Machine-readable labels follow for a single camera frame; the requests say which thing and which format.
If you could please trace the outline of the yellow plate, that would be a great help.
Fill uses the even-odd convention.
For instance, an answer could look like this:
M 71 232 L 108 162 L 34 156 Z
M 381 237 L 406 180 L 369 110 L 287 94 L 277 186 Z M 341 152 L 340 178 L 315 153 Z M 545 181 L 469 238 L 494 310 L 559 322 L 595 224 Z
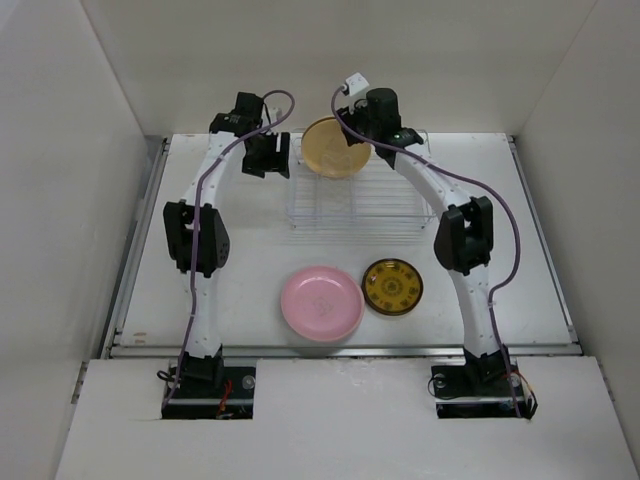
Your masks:
M 304 131 L 301 154 L 306 166 L 314 173 L 341 179 L 365 167 L 371 157 L 371 147 L 366 143 L 349 146 L 338 121 L 334 117 L 326 117 Z

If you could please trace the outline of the pink plastic plate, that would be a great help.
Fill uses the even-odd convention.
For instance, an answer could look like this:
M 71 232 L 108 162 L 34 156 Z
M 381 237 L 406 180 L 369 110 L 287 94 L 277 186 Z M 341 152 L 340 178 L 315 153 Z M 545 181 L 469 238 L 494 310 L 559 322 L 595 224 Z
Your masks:
M 320 343 L 339 342 L 360 326 L 365 300 L 348 273 L 329 266 L 297 271 L 280 296 L 284 320 L 301 337 Z

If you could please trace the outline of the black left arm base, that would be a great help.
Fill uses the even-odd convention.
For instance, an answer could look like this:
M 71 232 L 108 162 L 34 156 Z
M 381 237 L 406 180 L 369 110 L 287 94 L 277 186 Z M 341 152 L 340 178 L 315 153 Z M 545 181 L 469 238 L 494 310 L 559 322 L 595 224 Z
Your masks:
M 180 380 L 166 406 L 165 420 L 251 420 L 256 388 L 255 366 L 225 366 L 214 382 Z

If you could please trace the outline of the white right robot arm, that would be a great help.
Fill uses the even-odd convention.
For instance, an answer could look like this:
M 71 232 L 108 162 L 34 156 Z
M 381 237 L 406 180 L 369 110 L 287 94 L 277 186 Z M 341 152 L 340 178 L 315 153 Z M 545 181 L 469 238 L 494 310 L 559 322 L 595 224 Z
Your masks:
M 505 207 L 506 201 L 489 185 L 436 165 L 424 138 L 403 126 L 394 90 L 341 85 L 334 93 L 348 100 L 345 107 L 330 102 L 347 143 L 373 146 L 437 214 L 434 254 L 454 284 L 463 320 L 463 381 L 470 391 L 487 393 L 511 371 L 495 318 L 494 296 L 518 269 L 513 267 L 496 285 L 489 283 L 493 205 Z

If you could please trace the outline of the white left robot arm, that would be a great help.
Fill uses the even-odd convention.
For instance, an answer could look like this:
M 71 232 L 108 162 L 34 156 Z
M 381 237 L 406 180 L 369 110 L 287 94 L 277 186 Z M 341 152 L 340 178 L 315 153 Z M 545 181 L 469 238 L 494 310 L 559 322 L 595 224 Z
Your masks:
M 191 299 L 177 366 L 167 378 L 173 388 L 185 377 L 201 396 L 213 396 L 223 387 L 223 371 L 209 362 L 221 340 L 208 312 L 210 301 L 205 298 L 231 250 L 219 204 L 237 167 L 260 179 L 270 173 L 290 177 L 290 134 L 275 128 L 288 119 L 294 107 L 293 95 L 285 90 L 238 93 L 234 108 L 212 120 L 204 159 L 187 191 L 163 208 L 169 256 L 187 276 Z

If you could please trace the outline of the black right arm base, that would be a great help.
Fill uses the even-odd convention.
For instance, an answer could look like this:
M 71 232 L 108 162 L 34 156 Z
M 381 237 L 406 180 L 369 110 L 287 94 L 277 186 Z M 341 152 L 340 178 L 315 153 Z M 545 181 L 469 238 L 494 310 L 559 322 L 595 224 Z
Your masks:
M 439 419 L 522 418 L 531 420 L 538 400 L 525 377 L 512 366 L 486 384 L 474 383 L 463 365 L 431 367 L 428 391 Z

